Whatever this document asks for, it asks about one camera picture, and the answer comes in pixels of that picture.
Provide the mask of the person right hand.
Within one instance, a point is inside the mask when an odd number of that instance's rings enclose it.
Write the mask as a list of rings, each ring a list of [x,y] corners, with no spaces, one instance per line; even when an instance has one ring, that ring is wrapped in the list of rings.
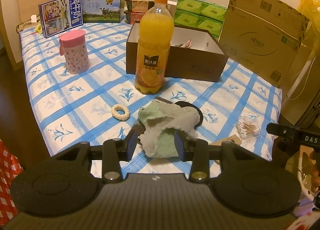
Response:
[[[316,194],[319,191],[319,168],[315,164],[313,158],[313,152],[304,152],[302,155],[302,182],[304,187],[311,193]]]

